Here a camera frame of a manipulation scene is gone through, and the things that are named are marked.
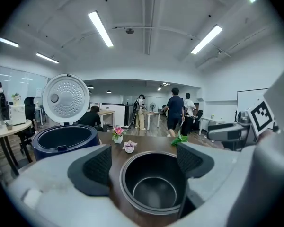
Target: open lid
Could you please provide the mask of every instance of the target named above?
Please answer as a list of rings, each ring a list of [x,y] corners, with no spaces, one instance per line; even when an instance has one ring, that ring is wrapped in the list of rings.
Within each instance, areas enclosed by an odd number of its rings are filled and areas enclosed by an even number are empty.
[[[77,76],[61,74],[51,79],[43,91],[43,107],[51,120],[72,125],[89,107],[89,90]]]

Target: small white table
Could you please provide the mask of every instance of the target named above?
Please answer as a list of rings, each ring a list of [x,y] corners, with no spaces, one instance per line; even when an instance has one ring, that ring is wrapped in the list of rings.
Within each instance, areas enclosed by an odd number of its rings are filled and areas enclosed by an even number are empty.
[[[157,123],[157,128],[159,127],[159,122],[160,122],[160,113],[159,112],[148,112],[145,111],[143,112],[145,115],[148,115],[148,120],[147,120],[147,130],[150,130],[150,121],[151,121],[151,115],[157,115],[158,116],[158,123]]]
[[[202,117],[200,119],[200,130],[199,130],[199,135],[201,135],[201,131],[202,131],[202,122],[203,120],[207,120],[208,122],[214,122],[215,124],[223,124],[225,123],[225,120],[215,120],[215,119],[211,119],[211,118],[207,118],[207,117]]]
[[[39,111],[39,115],[40,115],[40,123],[41,125],[43,125],[43,122],[42,122],[42,108],[35,108],[35,111]]]
[[[5,155],[8,163],[9,163],[12,171],[14,172],[14,174],[16,176],[19,175],[19,172],[18,172],[18,169],[17,169],[17,167],[19,167],[19,165],[18,165],[18,161],[16,160],[16,158],[13,154],[13,151],[10,147],[8,136],[25,130],[26,128],[31,126],[31,124],[32,124],[32,122],[30,120],[27,120],[26,123],[14,125],[11,130],[8,130],[6,128],[5,124],[1,128],[1,123],[0,123],[0,143],[1,143],[4,155]],[[26,155],[28,161],[32,162],[32,159],[30,158],[30,155],[29,155],[29,152],[28,152],[26,146],[23,146],[23,150],[25,152],[25,155]]]

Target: black shorts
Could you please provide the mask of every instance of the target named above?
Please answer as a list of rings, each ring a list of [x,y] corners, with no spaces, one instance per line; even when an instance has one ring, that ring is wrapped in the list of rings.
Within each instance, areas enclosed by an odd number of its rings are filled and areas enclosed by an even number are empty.
[[[174,130],[179,123],[180,119],[178,118],[168,118],[167,117],[167,129]]]

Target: man in black shirt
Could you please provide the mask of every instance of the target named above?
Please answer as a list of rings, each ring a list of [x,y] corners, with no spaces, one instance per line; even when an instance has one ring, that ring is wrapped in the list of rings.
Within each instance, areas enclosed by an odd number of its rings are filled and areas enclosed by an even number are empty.
[[[86,112],[83,117],[79,120],[79,124],[89,125],[91,127],[95,127],[97,131],[103,131],[103,128],[100,127],[101,121],[98,112],[100,111],[99,107],[92,106],[90,112]]]
[[[184,118],[184,110],[183,110],[183,99],[178,96],[179,89],[173,88],[171,90],[173,97],[171,97],[167,103],[167,105],[163,108],[163,111],[166,111],[169,108],[169,113],[167,116],[167,128],[172,137],[175,137],[174,129],[176,128],[178,122]]]

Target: wooden table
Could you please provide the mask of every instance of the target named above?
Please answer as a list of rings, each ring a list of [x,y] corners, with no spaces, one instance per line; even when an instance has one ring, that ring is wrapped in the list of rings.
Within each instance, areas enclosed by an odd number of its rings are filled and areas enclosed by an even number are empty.
[[[13,151],[11,150],[8,136],[25,130],[26,128],[31,126],[31,124],[32,124],[32,122],[30,120],[27,120],[26,123],[15,125],[15,126],[13,126],[13,128],[11,130],[8,130],[6,128],[6,125],[3,125],[2,128],[1,128],[1,123],[0,123],[0,143],[1,143],[4,155],[5,155],[8,163],[9,163],[12,171],[14,172],[14,174],[16,176],[19,175],[19,172],[18,172],[18,169],[17,169],[19,167],[19,165],[18,165],[18,161],[16,160],[16,158],[13,154]],[[32,162],[32,159],[30,158],[30,155],[29,155],[29,152],[28,152],[26,146],[23,147],[23,150],[25,152],[25,155],[26,155],[28,161]]]
[[[100,116],[100,120],[101,120],[101,127],[103,128],[103,116],[104,115],[109,115],[109,114],[113,114],[113,127],[115,125],[115,112],[113,110],[104,110],[101,109],[100,112],[98,113]]]
[[[178,214],[157,216],[143,213],[134,208],[123,195],[119,180],[123,164],[135,154],[150,150],[156,150],[165,151],[176,155],[176,147],[171,146],[171,142],[174,138],[124,135],[122,143],[115,144],[112,140],[111,133],[98,132],[98,135],[102,141],[102,144],[111,144],[112,146],[112,167],[109,171],[109,177],[111,181],[109,197],[119,208],[119,210],[123,212],[129,219],[142,227],[162,227],[175,222],[177,220]],[[138,143],[132,154],[127,154],[125,150],[122,150],[123,143],[129,140]]]
[[[148,120],[147,120],[147,130],[150,130],[150,121],[151,121],[151,115],[157,115],[158,116],[158,123],[157,123],[157,128],[159,127],[160,123],[160,113],[159,112],[148,112],[144,111],[143,112],[145,115],[148,115]]]

